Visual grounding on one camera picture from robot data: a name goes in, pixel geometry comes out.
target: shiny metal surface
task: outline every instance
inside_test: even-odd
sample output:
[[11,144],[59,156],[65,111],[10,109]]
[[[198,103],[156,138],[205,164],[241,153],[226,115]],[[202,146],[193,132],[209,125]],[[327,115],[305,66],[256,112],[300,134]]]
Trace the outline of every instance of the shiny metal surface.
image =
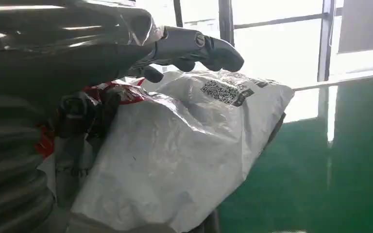
[[163,28],[119,0],[0,0],[0,50],[54,51],[94,44],[144,45]]

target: window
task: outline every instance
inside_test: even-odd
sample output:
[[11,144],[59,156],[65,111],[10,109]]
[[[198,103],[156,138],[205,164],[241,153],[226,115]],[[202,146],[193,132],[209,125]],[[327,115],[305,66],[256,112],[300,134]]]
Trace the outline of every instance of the window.
[[147,9],[158,25],[176,27],[173,0],[136,0],[136,6]]
[[181,0],[181,9],[185,28],[220,37],[218,0]]
[[315,83],[320,31],[320,19],[234,30],[245,59],[240,72],[290,86]]
[[[137,0],[152,9],[163,24],[183,26],[206,35],[227,39],[245,59],[241,73],[302,87],[345,79],[373,71],[373,50],[338,54],[344,0]],[[174,2],[181,12],[174,13]],[[233,31],[220,33],[235,28]],[[162,71],[174,66],[160,67]],[[195,69],[206,69],[197,63]],[[296,93],[287,108],[286,121],[317,117],[328,109],[328,96],[318,89]]]
[[330,66],[331,79],[345,79],[354,77],[354,75],[345,76],[344,74],[373,71],[373,50],[338,54],[341,20],[342,16],[334,19]]
[[322,0],[233,0],[234,24],[320,14]]

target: plastic bag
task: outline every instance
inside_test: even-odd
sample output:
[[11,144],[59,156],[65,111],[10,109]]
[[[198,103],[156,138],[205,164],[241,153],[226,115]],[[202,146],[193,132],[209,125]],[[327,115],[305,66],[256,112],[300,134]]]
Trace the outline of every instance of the plastic bag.
[[127,86],[72,211],[116,230],[198,226],[246,179],[293,96],[230,72],[169,72],[147,93]]

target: package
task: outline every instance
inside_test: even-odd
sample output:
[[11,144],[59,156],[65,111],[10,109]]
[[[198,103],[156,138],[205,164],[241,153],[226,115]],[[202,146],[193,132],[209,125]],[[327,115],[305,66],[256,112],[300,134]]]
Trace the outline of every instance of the package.
[[245,181],[294,94],[226,71],[165,76],[156,92],[123,86],[73,212],[116,230],[188,232]]

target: green floor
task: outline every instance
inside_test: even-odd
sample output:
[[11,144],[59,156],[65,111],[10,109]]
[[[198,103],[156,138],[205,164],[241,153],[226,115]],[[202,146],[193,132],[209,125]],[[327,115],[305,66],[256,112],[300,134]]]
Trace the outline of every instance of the green floor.
[[219,207],[223,233],[373,233],[373,80],[338,87],[327,119],[284,124]]

